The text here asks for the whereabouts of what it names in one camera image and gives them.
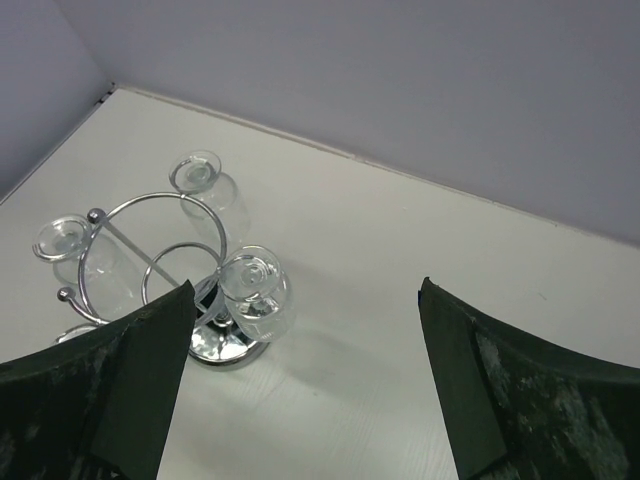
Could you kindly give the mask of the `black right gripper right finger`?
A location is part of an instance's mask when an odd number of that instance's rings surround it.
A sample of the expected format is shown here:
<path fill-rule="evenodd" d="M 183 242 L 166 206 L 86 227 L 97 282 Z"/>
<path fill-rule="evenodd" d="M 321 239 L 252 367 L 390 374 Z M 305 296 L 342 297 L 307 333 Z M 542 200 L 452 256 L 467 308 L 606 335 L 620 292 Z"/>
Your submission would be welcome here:
<path fill-rule="evenodd" d="M 459 478 L 638 478 L 638 369 L 499 321 L 430 279 L 418 307 Z"/>

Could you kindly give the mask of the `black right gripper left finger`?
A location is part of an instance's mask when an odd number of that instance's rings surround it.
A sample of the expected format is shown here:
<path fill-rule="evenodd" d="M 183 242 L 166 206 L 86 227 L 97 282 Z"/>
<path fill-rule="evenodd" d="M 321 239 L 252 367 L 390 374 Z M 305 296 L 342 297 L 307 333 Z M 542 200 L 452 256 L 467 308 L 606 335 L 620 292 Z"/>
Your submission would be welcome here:
<path fill-rule="evenodd" d="M 4 479 L 154 479 L 196 320 L 190 282 L 1 366 Z"/>

